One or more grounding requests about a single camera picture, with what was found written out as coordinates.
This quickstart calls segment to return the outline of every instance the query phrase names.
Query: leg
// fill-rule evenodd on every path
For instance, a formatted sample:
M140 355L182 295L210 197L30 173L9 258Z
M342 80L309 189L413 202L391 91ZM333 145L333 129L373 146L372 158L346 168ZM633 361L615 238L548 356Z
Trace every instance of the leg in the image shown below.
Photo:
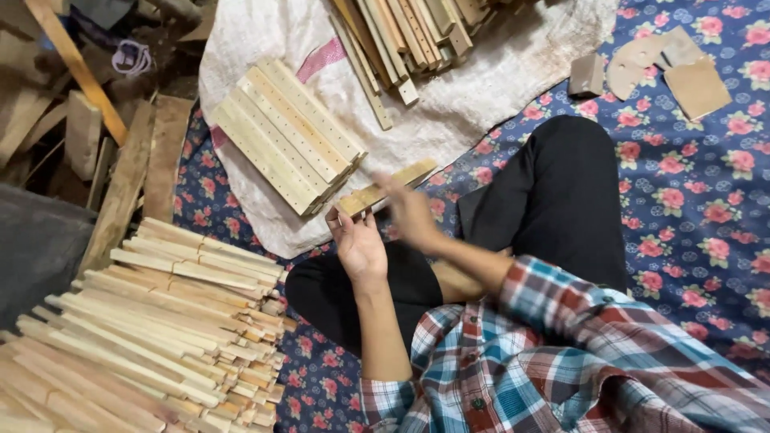
M597 123L548 120L495 177L469 242L508 245L584 280L622 290L625 255L614 146Z
M388 284L407 352L423 314L441 305L441 291L425 256L399 241L385 244ZM319 256L295 266L286 278L286 299L305 320L331 341L361 356L361 327L350 279L334 256Z

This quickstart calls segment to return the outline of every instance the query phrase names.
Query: shirt button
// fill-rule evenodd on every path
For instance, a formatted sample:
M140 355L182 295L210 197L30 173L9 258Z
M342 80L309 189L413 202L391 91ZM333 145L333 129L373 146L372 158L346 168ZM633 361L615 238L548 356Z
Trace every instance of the shirt button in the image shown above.
M470 403L471 406L473 406L474 409L477 411L480 411L481 409L484 409L484 407L487 406L487 403L481 399L481 398L474 398L473 401Z

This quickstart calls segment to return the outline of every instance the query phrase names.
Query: floral blanket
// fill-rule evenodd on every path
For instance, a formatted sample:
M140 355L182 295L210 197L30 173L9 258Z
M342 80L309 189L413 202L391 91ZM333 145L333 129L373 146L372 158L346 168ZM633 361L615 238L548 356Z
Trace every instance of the floral blanket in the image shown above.
M682 25L714 59L734 102L689 122L655 67L626 102L575 103L563 82L489 132L423 185L436 221L456 233L457 198L489 183L535 126L588 117L617 143L628 288L720 354L770 383L770 0L623 0L605 62L634 38ZM175 222L263 252L198 112L179 170ZM385 237L393 234L380 221ZM329 253L333 246L282 263ZM360 363L302 323L281 344L287 384L279 430L363 429Z

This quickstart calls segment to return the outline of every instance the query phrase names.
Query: plaid shirt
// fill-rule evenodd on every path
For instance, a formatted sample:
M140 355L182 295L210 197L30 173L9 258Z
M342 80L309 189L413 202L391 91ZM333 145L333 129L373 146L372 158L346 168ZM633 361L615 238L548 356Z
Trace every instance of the plaid shirt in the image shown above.
M646 304L533 257L499 300L425 314L414 380L361 380L374 431L770 431L770 387Z

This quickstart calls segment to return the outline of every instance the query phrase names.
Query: bundle of wooden sticks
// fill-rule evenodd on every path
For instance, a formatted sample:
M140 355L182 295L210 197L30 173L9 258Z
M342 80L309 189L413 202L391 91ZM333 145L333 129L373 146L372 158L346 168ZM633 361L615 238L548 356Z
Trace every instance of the bundle of wooden sticks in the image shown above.
M152 219L111 257L3 332L0 431L273 431L284 269Z
M410 106L419 96L412 76L431 76L462 65L470 38L513 0L334 0L343 17L330 19L383 130L393 123L380 101L398 88ZM517 14L525 2L511 8Z
M367 155L278 60L257 62L212 118L301 216L321 210Z

